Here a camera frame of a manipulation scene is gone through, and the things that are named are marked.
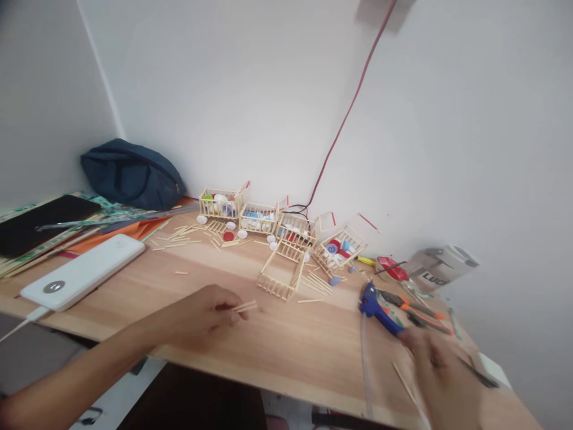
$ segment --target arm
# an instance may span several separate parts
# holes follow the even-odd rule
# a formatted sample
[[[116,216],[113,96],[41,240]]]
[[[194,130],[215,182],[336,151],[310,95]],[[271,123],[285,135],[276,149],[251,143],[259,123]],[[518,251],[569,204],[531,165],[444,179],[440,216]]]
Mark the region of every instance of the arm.
[[[412,351],[416,377],[435,430],[479,430],[481,386],[436,333],[409,328],[400,338]]]
[[[70,428],[104,392],[153,348],[232,325],[247,312],[229,309],[239,296],[217,285],[143,318],[101,342],[73,363],[0,404],[0,429]]]

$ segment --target miniature wooden cart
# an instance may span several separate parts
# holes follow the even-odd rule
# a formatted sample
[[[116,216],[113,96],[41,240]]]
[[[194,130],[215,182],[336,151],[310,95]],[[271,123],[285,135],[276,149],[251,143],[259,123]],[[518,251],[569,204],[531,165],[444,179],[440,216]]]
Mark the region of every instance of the miniature wooden cart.
[[[291,244],[285,239],[280,239],[269,259],[263,266],[256,285],[264,291],[272,294],[285,302],[288,302],[298,290],[298,283],[303,274],[304,254],[306,249],[301,249],[295,244]],[[277,279],[277,275],[270,273],[270,267],[276,262],[277,257],[283,257],[297,264],[292,278],[289,281]]]
[[[312,257],[333,280],[337,277],[335,272],[348,265],[367,245],[358,233],[346,226],[325,241],[317,242]]]
[[[306,252],[316,244],[315,221],[291,213],[281,213],[276,224],[277,240],[289,242],[293,247]]]
[[[279,216],[278,203],[275,207],[247,203],[239,215],[239,229],[269,235],[275,231]]]
[[[205,188],[199,196],[199,214],[206,217],[237,221],[243,209],[244,188],[239,191]],[[222,195],[227,201],[217,201],[215,195]]]

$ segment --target white wall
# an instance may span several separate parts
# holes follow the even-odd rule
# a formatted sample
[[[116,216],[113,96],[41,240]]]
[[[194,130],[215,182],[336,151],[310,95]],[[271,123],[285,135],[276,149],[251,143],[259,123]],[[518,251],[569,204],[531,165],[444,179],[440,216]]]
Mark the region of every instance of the white wall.
[[[85,189],[79,155],[115,130],[76,2],[2,2],[0,211]]]
[[[387,7],[80,3],[128,139],[172,159],[191,195],[251,179],[268,203],[308,199]],[[573,4],[400,5],[312,213],[369,216],[372,255],[477,255],[446,291],[457,313],[542,424],[570,426]]]

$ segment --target white power bank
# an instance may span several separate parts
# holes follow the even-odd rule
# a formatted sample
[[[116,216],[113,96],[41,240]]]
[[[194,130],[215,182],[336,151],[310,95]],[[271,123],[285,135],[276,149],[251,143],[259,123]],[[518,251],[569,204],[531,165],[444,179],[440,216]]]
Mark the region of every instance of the white power bank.
[[[115,235],[31,283],[20,294],[52,311],[65,311],[144,250],[140,241]]]

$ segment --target wooden frame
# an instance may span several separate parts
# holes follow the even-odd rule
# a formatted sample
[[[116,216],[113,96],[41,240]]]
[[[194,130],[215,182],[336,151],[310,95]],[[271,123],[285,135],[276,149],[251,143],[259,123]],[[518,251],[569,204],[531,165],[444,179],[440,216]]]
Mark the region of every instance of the wooden frame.
[[[338,242],[343,243],[344,241],[348,241],[350,246],[354,248],[354,252],[350,255],[350,257],[345,258],[343,260],[336,260],[334,255],[329,253],[326,250],[326,246],[330,243],[332,239],[336,239]],[[352,228],[346,226],[338,233],[330,236],[326,240],[322,242],[317,242],[316,245],[313,247],[313,254],[312,257],[318,263],[318,265],[326,272],[326,274],[333,278],[335,276],[334,272],[342,269],[344,266],[348,264],[348,262],[352,261],[354,257],[356,257],[360,252],[366,248],[368,244],[366,241],[360,237],[358,233],[356,233]]]
[[[210,218],[221,218],[237,221],[243,209],[244,189],[239,191],[221,190],[205,188],[199,196],[199,214]],[[228,201],[219,202],[212,199],[205,199],[204,196],[222,194]]]
[[[264,217],[271,217],[272,220],[250,217],[247,213],[259,213]],[[243,206],[241,214],[239,215],[238,228],[252,233],[263,233],[266,235],[275,232],[275,226],[279,220],[279,204],[275,207],[260,205],[257,203],[247,203]]]
[[[264,264],[263,269],[261,270],[261,274],[257,279],[256,285],[261,287],[267,293],[272,294],[273,296],[276,296],[285,302],[288,302],[290,299],[292,299],[298,290],[298,284],[304,269],[305,251],[306,250],[300,250],[299,248],[284,240],[279,240],[277,242],[277,247],[270,255],[267,262]],[[269,267],[277,255],[297,263],[297,268],[295,269],[289,284],[270,276],[268,273],[265,273],[265,270]]]
[[[282,212],[275,227],[275,237],[277,240],[287,241],[295,248],[306,252],[316,244],[315,221],[307,220],[297,214]]]
[[[217,235],[222,235],[223,233],[225,233],[225,230],[227,229],[227,223],[223,223],[221,221],[217,221],[217,220],[213,220],[211,221],[209,224],[207,224],[207,226],[205,227],[205,229],[207,231],[213,232]]]

